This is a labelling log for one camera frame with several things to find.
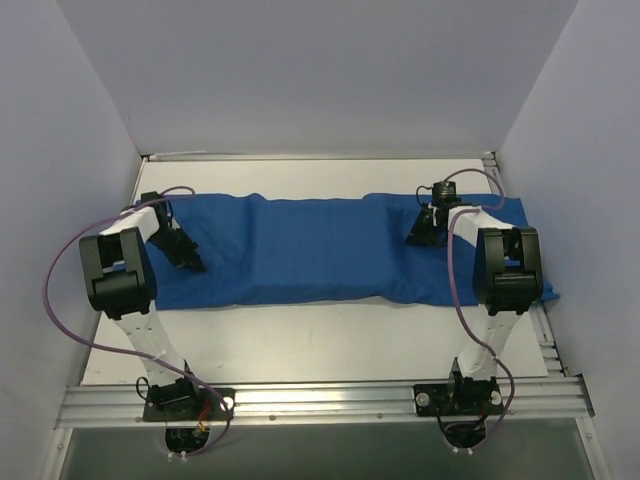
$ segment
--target table surface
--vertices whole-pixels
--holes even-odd
[[[136,195],[189,185],[198,192],[260,193],[267,198],[360,198],[409,193],[461,168],[467,160],[255,160],[150,162]],[[460,193],[490,193],[467,173]],[[473,326],[481,307],[465,308]],[[160,319],[193,371],[212,383],[383,381],[447,378],[466,335],[451,307],[398,305],[381,298],[304,305],[162,311]],[[131,348],[104,315],[95,340]],[[528,314],[502,355],[516,377],[547,376]],[[93,350],[84,385],[132,384],[145,374],[139,359]]]

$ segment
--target blue fabric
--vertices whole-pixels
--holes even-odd
[[[493,195],[466,195],[495,204]],[[452,305],[446,248],[404,240],[419,206],[413,195],[371,194],[359,200],[266,200],[197,195],[173,202],[176,220],[200,246],[206,273],[177,270],[148,244],[158,280],[159,309],[354,300],[380,295],[396,303]],[[520,200],[492,215],[527,224]],[[471,287],[475,249],[455,239],[462,304]],[[543,299],[557,298],[545,283]]]

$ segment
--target white wall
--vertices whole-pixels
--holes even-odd
[[[54,0],[0,14],[0,476],[39,475],[79,349],[49,323],[40,284],[55,250],[127,200],[139,156]],[[77,250],[55,278],[56,307],[94,325]]]
[[[143,153],[495,150],[576,0],[60,0]]]
[[[580,0],[501,152],[615,478],[640,472],[640,2]]]

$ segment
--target white table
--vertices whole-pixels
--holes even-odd
[[[267,198],[360,198],[373,192],[413,194],[468,160],[252,160],[146,163],[136,189],[189,185],[198,192],[260,193]],[[461,193],[490,193],[486,178],[456,178]],[[465,308],[473,325],[480,307]],[[305,305],[162,311],[172,342],[202,379],[218,384],[348,382],[447,378],[465,341],[453,308],[397,305],[380,298]],[[105,316],[95,340],[128,347]],[[529,315],[514,328],[502,356],[516,377],[548,375]],[[83,385],[132,384],[139,359],[92,351]]]

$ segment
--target blue towel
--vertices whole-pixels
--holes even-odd
[[[494,195],[466,195],[496,204]],[[428,201],[428,195],[422,197]],[[158,309],[305,303],[382,296],[396,303],[453,305],[446,248],[404,243],[420,207],[413,195],[371,194],[359,200],[266,200],[254,194],[197,195],[173,202],[178,223],[200,246],[206,273],[177,270],[147,244]],[[491,212],[527,224],[508,199]],[[460,301],[477,305],[471,286],[475,249],[455,239]],[[544,300],[557,298],[545,283]]]

